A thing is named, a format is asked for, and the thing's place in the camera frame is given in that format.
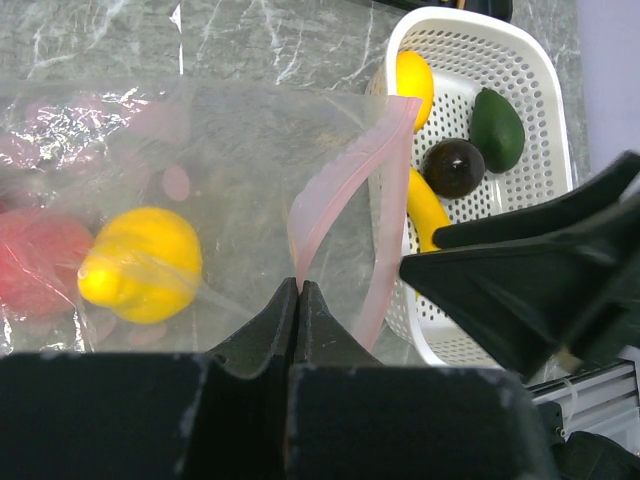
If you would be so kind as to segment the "yellow lemon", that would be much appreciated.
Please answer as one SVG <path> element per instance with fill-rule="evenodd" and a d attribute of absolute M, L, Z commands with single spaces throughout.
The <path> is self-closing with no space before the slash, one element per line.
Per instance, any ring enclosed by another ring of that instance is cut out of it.
<path fill-rule="evenodd" d="M 139 207 L 114 217 L 77 272 L 82 298 L 136 324 L 155 324 L 188 307 L 202 282 L 194 227 L 177 213 Z"/>

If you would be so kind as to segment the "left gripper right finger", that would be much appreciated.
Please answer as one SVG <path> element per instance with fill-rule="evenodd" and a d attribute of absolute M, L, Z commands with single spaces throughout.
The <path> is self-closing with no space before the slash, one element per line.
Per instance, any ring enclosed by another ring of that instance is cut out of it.
<path fill-rule="evenodd" d="M 554 479 L 529 392 L 491 368 L 384 366 L 336 353 L 319 287 L 300 295 L 290 370 L 286 467 L 291 479 Z"/>

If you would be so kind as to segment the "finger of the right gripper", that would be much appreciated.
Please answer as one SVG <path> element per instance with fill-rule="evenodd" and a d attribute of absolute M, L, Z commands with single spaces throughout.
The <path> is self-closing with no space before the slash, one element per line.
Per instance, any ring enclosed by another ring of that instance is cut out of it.
<path fill-rule="evenodd" d="M 560 197 L 517 211 L 440 227 L 433 234 L 433 243 L 440 249 L 469 247 L 560 230 L 612 206 L 638 174 L 639 154 L 625 151 L 587 183 Z"/>
<path fill-rule="evenodd" d="M 561 350 L 606 362 L 639 344 L 639 198 L 529 239 L 406 256 L 399 276 L 525 378 Z"/>

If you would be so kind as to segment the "pink food piece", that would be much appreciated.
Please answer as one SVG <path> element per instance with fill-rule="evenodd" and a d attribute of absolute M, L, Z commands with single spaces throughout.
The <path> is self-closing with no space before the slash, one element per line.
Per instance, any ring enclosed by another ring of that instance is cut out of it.
<path fill-rule="evenodd" d="M 21 98 L 1 107 L 1 165 L 55 171 L 104 157 L 107 139 L 133 127 L 149 106 L 95 94 L 69 101 Z"/>

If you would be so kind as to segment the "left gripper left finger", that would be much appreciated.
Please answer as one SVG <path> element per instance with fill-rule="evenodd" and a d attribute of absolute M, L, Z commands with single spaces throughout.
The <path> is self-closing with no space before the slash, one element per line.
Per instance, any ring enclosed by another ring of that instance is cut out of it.
<path fill-rule="evenodd" d="M 1 361 L 5 479 L 281 479 L 293 279 L 205 353 Z"/>

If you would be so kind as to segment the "clear zip top bag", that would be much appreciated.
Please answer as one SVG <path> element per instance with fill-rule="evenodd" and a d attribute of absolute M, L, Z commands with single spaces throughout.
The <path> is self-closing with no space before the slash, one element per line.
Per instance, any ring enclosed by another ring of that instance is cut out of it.
<path fill-rule="evenodd" d="M 114 217 L 171 210 L 196 230 L 202 282 L 155 324 L 78 296 L 19 316 L 1 351 L 204 351 L 287 277 L 320 286 L 371 349 L 390 304 L 417 105 L 365 86 L 399 16 L 364 1 L 5 1 L 1 107 L 95 94 L 149 106 L 86 167 L 1 165 L 1 214 L 37 207 L 94 241 Z"/>

